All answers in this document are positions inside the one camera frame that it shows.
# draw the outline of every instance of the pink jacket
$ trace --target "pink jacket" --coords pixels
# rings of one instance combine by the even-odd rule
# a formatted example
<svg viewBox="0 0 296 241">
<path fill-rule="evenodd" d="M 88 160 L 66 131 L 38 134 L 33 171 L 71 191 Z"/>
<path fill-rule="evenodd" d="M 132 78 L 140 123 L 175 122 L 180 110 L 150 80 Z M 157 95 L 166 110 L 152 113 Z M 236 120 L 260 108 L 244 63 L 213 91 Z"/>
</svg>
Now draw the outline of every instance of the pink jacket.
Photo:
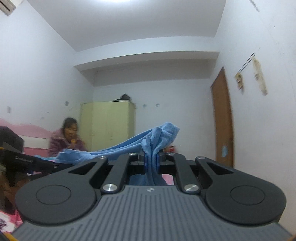
<svg viewBox="0 0 296 241">
<path fill-rule="evenodd" d="M 57 156 L 59 152 L 67 148 L 69 145 L 70 143 L 65 139 L 62 133 L 62 129 L 59 129 L 53 132 L 52 136 L 50 137 L 48 157 Z M 73 149 L 80 150 L 80 151 L 87 151 L 86 148 L 84 147 L 83 142 L 79 139 L 79 137 Z"/>
</svg>

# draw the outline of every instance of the wooden door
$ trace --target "wooden door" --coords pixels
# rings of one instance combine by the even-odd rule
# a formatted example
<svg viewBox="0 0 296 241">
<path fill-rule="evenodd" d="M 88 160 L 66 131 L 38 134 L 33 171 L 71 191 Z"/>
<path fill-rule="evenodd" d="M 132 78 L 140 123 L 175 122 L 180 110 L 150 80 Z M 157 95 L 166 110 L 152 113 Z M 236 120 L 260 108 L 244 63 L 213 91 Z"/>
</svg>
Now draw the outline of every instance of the wooden door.
<svg viewBox="0 0 296 241">
<path fill-rule="evenodd" d="M 216 122 L 216 161 L 233 167 L 232 115 L 224 68 L 211 87 Z"/>
</svg>

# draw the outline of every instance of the yellow wardrobe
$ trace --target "yellow wardrobe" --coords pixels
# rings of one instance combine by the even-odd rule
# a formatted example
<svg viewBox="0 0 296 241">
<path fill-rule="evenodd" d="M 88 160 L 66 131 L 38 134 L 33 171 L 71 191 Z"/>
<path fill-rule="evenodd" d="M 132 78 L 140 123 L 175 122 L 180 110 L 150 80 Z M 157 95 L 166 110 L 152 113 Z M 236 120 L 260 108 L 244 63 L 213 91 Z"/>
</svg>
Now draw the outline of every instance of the yellow wardrobe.
<svg viewBox="0 0 296 241">
<path fill-rule="evenodd" d="M 109 148 L 133 137 L 134 109 L 130 101 L 82 104 L 79 135 L 87 150 Z"/>
</svg>

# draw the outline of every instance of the gray ribbed surface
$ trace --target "gray ribbed surface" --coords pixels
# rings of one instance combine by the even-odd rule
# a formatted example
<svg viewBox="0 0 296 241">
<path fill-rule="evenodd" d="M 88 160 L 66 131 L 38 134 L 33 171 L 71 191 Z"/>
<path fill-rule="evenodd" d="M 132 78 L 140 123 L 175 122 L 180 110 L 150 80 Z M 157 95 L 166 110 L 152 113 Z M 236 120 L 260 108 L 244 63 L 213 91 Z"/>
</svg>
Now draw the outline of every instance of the gray ribbed surface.
<svg viewBox="0 0 296 241">
<path fill-rule="evenodd" d="M 13 235 L 19 241 L 283 241 L 290 234 L 276 223 L 241 227 L 214 216 L 198 196 L 175 186 L 126 186 L 105 195 L 84 218 L 59 227 L 24 223 Z"/>
</svg>

